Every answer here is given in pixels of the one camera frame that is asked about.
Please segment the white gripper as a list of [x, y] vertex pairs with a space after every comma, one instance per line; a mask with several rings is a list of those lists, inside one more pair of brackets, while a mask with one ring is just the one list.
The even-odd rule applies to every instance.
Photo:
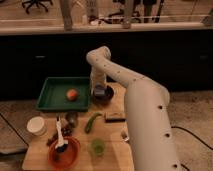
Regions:
[[90, 78], [93, 87], [95, 87], [96, 85], [101, 85], [103, 87], [106, 86], [106, 75], [101, 70], [95, 67], [91, 69]]

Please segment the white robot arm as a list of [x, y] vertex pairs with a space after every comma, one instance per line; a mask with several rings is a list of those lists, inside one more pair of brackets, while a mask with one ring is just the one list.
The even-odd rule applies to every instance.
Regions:
[[126, 88], [124, 111], [135, 171], [181, 171], [167, 113], [170, 95], [156, 81], [110, 60], [102, 46], [87, 53], [95, 75], [108, 75]]

